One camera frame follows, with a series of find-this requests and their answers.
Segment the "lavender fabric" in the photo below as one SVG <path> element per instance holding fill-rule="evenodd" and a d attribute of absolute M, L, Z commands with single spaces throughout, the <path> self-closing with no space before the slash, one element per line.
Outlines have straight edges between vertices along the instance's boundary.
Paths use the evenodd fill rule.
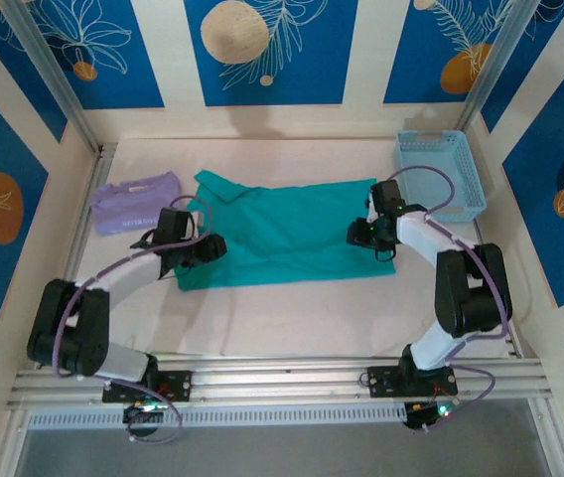
<path fill-rule="evenodd" d="M 137 181 L 105 184 L 92 194 L 94 227 L 102 235 L 156 227 L 163 207 L 181 195 L 173 172 Z"/>

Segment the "cable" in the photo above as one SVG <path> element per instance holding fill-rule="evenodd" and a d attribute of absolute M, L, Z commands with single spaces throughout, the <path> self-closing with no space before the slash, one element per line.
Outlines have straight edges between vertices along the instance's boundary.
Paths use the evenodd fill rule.
<path fill-rule="evenodd" d="M 69 373 L 69 374 L 60 373 L 60 348 L 61 348 L 61 345 L 62 345 L 62 336 L 64 335 L 64 330 L 66 329 L 66 324 L 68 323 L 68 319 L 71 316 L 72 309 L 74 308 L 74 306 L 78 302 L 81 295 L 86 291 L 86 289 L 90 285 L 93 285 L 98 280 L 100 280 L 105 275 L 107 275 L 108 273 L 111 273 L 112 271 L 116 270 L 118 267 L 124 265 L 125 263 L 128 263 L 129 261 L 135 260 L 136 258 L 140 258 L 141 256 L 145 256 L 145 255 L 148 255 L 150 253 L 154 253 L 156 251 L 171 250 L 171 249 L 174 249 L 174 248 L 182 248 L 184 246 L 190 246 L 190 245 L 193 245 L 193 244 L 198 243 L 199 241 L 205 239 L 210 234 L 210 232 L 212 231 L 212 224 L 213 224 L 212 207 L 206 201 L 204 201 L 203 199 L 201 199 L 197 196 L 187 196 L 187 195 L 177 197 L 174 201 L 172 201 L 170 203 L 170 206 L 172 206 L 173 204 L 175 204 L 178 201 L 181 201 L 183 199 L 190 199 L 190 200 L 198 201 L 207 210 L 207 213 L 208 213 L 208 216 L 209 216 L 209 221 L 208 221 L 207 227 L 205 228 L 205 231 L 202 234 L 200 234 L 198 237 L 192 238 L 192 239 L 189 239 L 189 240 L 186 240 L 186 241 L 180 241 L 178 243 L 168 243 L 168 244 L 165 244 L 165 245 L 157 245 L 157 246 L 153 246 L 153 247 L 150 247 L 150 248 L 143 249 L 141 251 L 137 251 L 136 253 L 133 253 L 133 254 L 128 255 L 124 258 L 121 258 L 120 260 L 115 261 L 111 265 L 106 266 L 99 273 L 97 273 L 95 276 L 86 280 L 74 292 L 74 294 L 70 298 L 68 304 L 66 305 L 66 308 L 64 309 L 64 313 L 62 313 L 62 318 L 60 320 L 59 327 L 57 328 L 57 333 L 55 335 L 55 343 L 53 345 L 53 362 L 52 362 L 53 374 L 56 377 L 58 377 L 58 378 L 69 378 L 70 376 L 72 376 L 72 373 Z M 103 379 L 103 380 L 110 381 L 110 379 L 105 378 L 103 376 L 99 376 L 99 375 L 96 375 L 96 376 L 98 378 Z M 168 443 L 168 442 L 172 442 L 173 440 L 176 440 L 180 436 L 180 429 L 181 429 L 181 426 L 183 425 L 183 417 L 181 416 L 179 411 L 176 409 L 176 407 L 172 404 L 172 402 L 169 401 L 166 397 L 163 397 L 160 394 L 155 393 L 154 391 L 152 391 L 148 388 L 145 388 L 144 386 L 139 385 L 138 383 L 132 383 L 132 382 L 125 381 L 125 380 L 111 380 L 111 382 L 118 384 L 120 386 L 124 386 L 126 388 L 130 388 L 130 389 L 133 389 L 133 390 L 136 390 L 136 391 L 140 391 L 140 392 L 142 392 L 142 393 L 144 393 L 148 396 L 151 396 L 153 398 L 158 399 L 160 402 L 164 403 L 171 411 L 173 411 L 176 414 L 176 416 L 179 418 L 179 429 L 176 432 L 174 432 L 172 435 L 170 435 L 170 436 L 168 436 L 164 439 L 157 439 L 157 440 L 142 439 L 142 438 L 134 436 L 131 432 L 131 422 L 129 422 L 128 427 L 127 427 L 127 431 L 130 434 L 130 439 L 133 439 L 137 442 L 147 443 L 147 444 L 165 444 L 165 443 Z"/>
<path fill-rule="evenodd" d="M 492 296 L 493 296 L 493 301 L 495 302 L 498 313 L 500 314 L 500 325 L 501 325 L 500 333 L 495 334 L 495 335 L 472 335 L 472 336 L 469 336 L 464 341 L 459 343 L 448 354 L 445 361 L 449 362 L 452 359 L 454 359 L 456 357 L 456 355 L 458 353 L 460 353 L 461 350 L 463 350 L 463 348 L 465 348 L 465 346 L 468 343 L 470 343 L 472 341 L 498 340 L 500 338 L 504 338 L 507 335 L 507 333 L 509 332 L 509 320 L 507 318 L 507 311 L 504 307 L 504 303 L 502 302 L 502 296 L 500 295 L 500 291 L 496 287 L 496 285 L 494 283 L 494 279 L 492 278 L 492 276 L 488 272 L 488 269 L 485 267 L 485 264 L 481 261 L 479 256 L 476 255 L 476 253 L 469 246 L 467 246 L 462 240 L 460 240 L 459 238 L 455 238 L 454 235 L 448 229 L 443 227 L 441 224 L 438 224 L 437 222 L 432 221 L 431 218 L 430 218 L 431 214 L 433 214 L 434 212 L 436 212 L 440 209 L 443 209 L 448 204 L 450 204 L 452 202 L 452 200 L 454 199 L 454 195 L 456 193 L 456 187 L 455 187 L 454 183 L 452 182 L 452 179 L 450 178 L 450 176 L 448 176 L 441 169 L 438 169 L 438 168 L 433 167 L 433 166 L 418 165 L 418 166 L 407 166 L 407 167 L 404 167 L 402 169 L 399 169 L 398 171 L 394 172 L 387 180 L 389 181 L 391 179 L 394 179 L 399 174 L 406 172 L 406 171 L 409 171 L 409 170 L 412 170 L 412 169 L 423 169 L 423 170 L 435 172 L 438 175 L 442 176 L 446 180 L 448 185 L 450 186 L 450 195 L 448 196 L 448 198 L 445 201 L 443 201 L 441 204 L 439 204 L 438 206 L 431 208 L 425 214 L 424 221 L 428 226 L 430 226 L 435 231 L 439 232 L 443 236 L 450 239 L 452 241 L 452 243 L 455 243 L 456 245 L 458 245 L 462 250 L 464 250 L 468 254 L 468 256 L 472 259 L 474 264 L 477 266 L 477 268 L 479 269 L 479 271 L 483 275 L 484 281 L 486 282 L 486 284 L 490 288 L 490 291 L 492 292 Z M 475 397 L 473 400 L 471 400 L 469 402 L 462 403 L 454 412 L 450 413 L 447 417 L 449 417 L 450 415 L 454 415 L 457 411 L 460 411 L 461 409 L 467 408 L 469 405 L 473 404 L 474 402 L 476 402 L 478 400 L 484 399 L 494 389 L 494 386 L 495 386 L 495 383 L 496 383 L 496 378 L 489 371 L 481 370 L 481 369 L 478 369 L 478 368 L 472 368 L 472 367 L 464 366 L 464 365 L 456 365 L 456 364 L 452 364 L 452 363 L 448 363 L 448 366 L 450 366 L 451 368 L 453 368 L 455 370 L 462 370 L 462 371 L 467 371 L 467 372 L 470 372 L 470 373 L 478 373 L 478 374 L 481 374 L 481 375 L 488 376 L 491 381 L 490 381 L 490 385 L 480 395 L 478 395 L 477 397 Z M 446 418 L 437 420 L 430 427 L 438 426 L 442 421 L 446 420 Z"/>

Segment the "teal shirt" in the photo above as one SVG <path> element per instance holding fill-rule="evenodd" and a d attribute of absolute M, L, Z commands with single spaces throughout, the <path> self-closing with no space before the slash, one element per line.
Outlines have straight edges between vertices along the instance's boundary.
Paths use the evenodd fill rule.
<path fill-rule="evenodd" d="M 177 269 L 182 290 L 339 280 L 394 273 L 374 251 L 346 243 L 349 225 L 365 217 L 374 179 L 304 187 L 245 187 L 202 171 L 197 196 L 213 210 L 212 232 L 226 240 L 222 258 Z M 190 210 L 204 209 L 195 201 Z"/>

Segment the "purple cable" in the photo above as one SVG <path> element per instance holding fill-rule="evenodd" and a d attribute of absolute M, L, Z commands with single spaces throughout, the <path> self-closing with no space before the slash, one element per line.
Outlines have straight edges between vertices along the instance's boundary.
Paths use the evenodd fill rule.
<path fill-rule="evenodd" d="M 438 224 L 434 221 L 429 220 L 431 214 L 433 214 L 434 212 L 436 212 L 440 209 L 443 209 L 448 204 L 450 204 L 450 202 L 452 202 L 452 199 L 454 199 L 456 187 L 455 187 L 454 183 L 452 182 L 452 179 L 450 179 L 450 176 L 448 176 L 445 172 L 443 172 L 440 169 L 437 169 L 436 167 L 419 165 L 419 166 L 407 166 L 407 167 L 404 167 L 403 169 L 399 169 L 394 174 L 392 174 L 390 177 L 388 177 L 387 180 L 394 179 L 399 174 L 406 172 L 406 171 L 409 171 L 409 170 L 412 170 L 412 169 L 423 169 L 423 170 L 435 172 L 435 173 L 439 174 L 440 176 L 442 176 L 446 180 L 448 185 L 450 186 L 449 197 L 444 202 L 442 202 L 438 206 L 433 207 L 432 209 L 430 209 L 426 213 L 426 215 L 424 217 L 425 223 L 427 225 L 429 225 L 430 227 L 432 227 L 435 231 L 439 232 L 440 234 L 442 234 L 445 237 L 447 237 L 448 239 L 450 239 L 453 243 L 455 243 L 460 248 L 462 248 L 470 256 L 472 261 L 475 263 L 475 265 L 477 266 L 477 268 L 479 269 L 479 271 L 483 275 L 483 279 L 485 280 L 486 284 L 490 288 L 490 291 L 492 292 L 492 295 L 493 295 L 493 301 L 495 302 L 496 308 L 498 309 L 498 313 L 500 314 L 500 324 L 501 324 L 500 333 L 498 333 L 496 335 L 473 335 L 471 337 L 466 338 L 465 341 L 463 341 L 459 345 L 457 345 L 456 348 L 454 348 L 454 350 L 452 350 L 448 354 L 446 361 L 450 361 L 454 357 L 456 357 L 456 355 L 461 350 L 463 350 L 463 348 L 465 348 L 465 346 L 468 343 L 470 343 L 472 341 L 497 340 L 497 339 L 500 339 L 500 338 L 504 338 L 507 335 L 507 333 L 509 332 L 509 320 L 507 319 L 507 312 L 505 310 L 504 303 L 502 303 L 502 297 L 500 295 L 500 291 L 496 287 L 496 285 L 494 283 L 494 279 L 492 278 L 492 276 L 488 272 L 487 268 L 485 267 L 485 264 L 481 261 L 479 256 L 476 255 L 476 253 L 471 248 L 469 248 L 465 243 L 463 243 L 460 239 L 454 238 L 454 235 L 449 230 L 447 230 L 445 227 L 443 227 L 442 225 L 440 225 L 440 224 Z M 459 407 L 458 410 L 465 409 L 469 405 L 471 405 L 472 403 L 474 403 L 478 400 L 484 399 L 494 389 L 494 386 L 496 384 L 496 378 L 489 371 L 480 370 L 478 368 L 472 368 L 472 367 L 463 366 L 463 365 L 450 364 L 449 366 L 451 366 L 452 368 L 454 368 L 456 370 L 468 371 L 468 372 L 471 372 L 471 373 L 478 373 L 478 374 L 481 374 L 481 375 L 485 375 L 485 376 L 488 376 L 491 380 L 490 385 L 480 395 L 478 395 L 477 397 L 475 397 L 473 400 L 469 401 L 468 403 L 461 404 L 461 407 Z M 445 419 L 438 420 L 436 423 L 433 424 L 433 426 L 437 427 L 444 420 Z"/>
<path fill-rule="evenodd" d="M 66 305 L 66 308 L 64 309 L 64 313 L 62 313 L 60 325 L 57 328 L 57 334 L 55 335 L 55 344 L 53 345 L 52 366 L 53 366 L 53 374 L 57 378 L 69 378 L 70 376 L 72 376 L 72 373 L 67 374 L 67 375 L 63 375 L 63 374 L 60 373 L 60 348 L 62 346 L 62 337 L 64 335 L 64 330 L 66 329 L 66 324 L 68 323 L 68 320 L 71 316 L 71 311 L 74 308 L 74 305 L 76 304 L 76 302 L 81 297 L 81 294 L 86 291 L 88 286 L 97 282 L 99 279 L 103 278 L 105 275 L 112 272 L 113 270 L 115 270 L 119 266 L 121 266 L 121 265 L 123 265 L 123 264 L 125 264 L 129 261 L 132 261 L 136 258 L 139 258 L 139 257 L 144 256 L 144 255 L 148 255 L 150 253 L 154 253 L 155 251 L 170 250 L 170 249 L 174 249 L 174 248 L 181 248 L 181 247 L 184 247 L 184 246 L 193 245 L 194 243 L 198 243 L 199 241 L 203 240 L 204 238 L 206 238 L 210 234 L 210 232 L 212 231 L 212 225 L 213 225 L 212 207 L 207 202 L 205 202 L 203 199 L 201 199 L 197 196 L 180 196 L 180 197 L 176 198 L 174 201 L 172 201 L 170 206 L 172 206 L 173 204 L 175 204 L 175 203 L 177 203 L 177 202 L 179 202 L 183 199 L 190 199 L 190 200 L 198 201 L 199 203 L 201 203 L 203 205 L 203 207 L 205 207 L 205 209 L 207 209 L 209 221 L 208 221 L 208 224 L 205 228 L 205 231 L 202 234 L 200 234 L 198 237 L 192 238 L 192 239 L 187 240 L 187 241 L 181 241 L 181 242 L 178 242 L 178 243 L 168 243 L 168 244 L 165 244 L 165 245 L 157 245 L 157 246 L 153 246 L 151 248 L 146 248 L 144 250 L 137 251 L 136 253 L 133 253 L 129 256 L 121 258 L 120 260 L 115 261 L 111 265 L 106 266 L 99 273 L 97 273 L 95 276 L 89 278 L 84 284 L 82 284 L 74 292 L 74 294 L 70 298 L 70 301 L 68 302 L 68 305 Z M 101 379 L 106 380 L 106 381 L 110 381 L 108 378 L 105 378 L 103 376 L 96 376 L 96 377 L 101 378 Z M 137 383 L 132 383 L 130 381 L 125 381 L 125 380 L 111 380 L 111 381 L 113 383 L 118 384 L 118 385 L 121 385 L 121 386 L 124 386 L 124 387 L 127 387 L 127 388 L 131 388 L 133 390 L 140 391 L 142 393 L 145 393 L 146 395 L 149 395 L 149 396 L 152 396 L 153 398 L 158 399 L 162 403 L 166 404 L 168 406 L 168 408 L 170 410 L 172 410 L 176 414 L 176 416 L 179 418 L 179 429 L 183 425 L 183 417 L 181 416 L 179 411 L 176 409 L 176 407 L 166 397 L 163 397 L 163 396 L 159 395 L 158 393 L 155 393 L 152 390 L 145 388 L 145 387 L 143 387 L 143 386 L 141 386 Z M 141 439 L 141 438 L 136 437 L 132 434 L 131 422 L 128 424 L 127 432 L 128 432 L 128 434 L 130 434 L 130 437 L 134 438 L 134 440 L 136 440 L 138 442 L 149 443 L 149 444 L 165 444 L 167 442 L 172 442 L 173 440 L 177 439 L 178 436 L 180 435 L 180 431 L 177 430 L 177 432 L 175 432 L 174 434 L 172 434 L 172 435 L 170 435 L 170 436 L 168 436 L 164 439 L 158 439 L 158 440 Z"/>

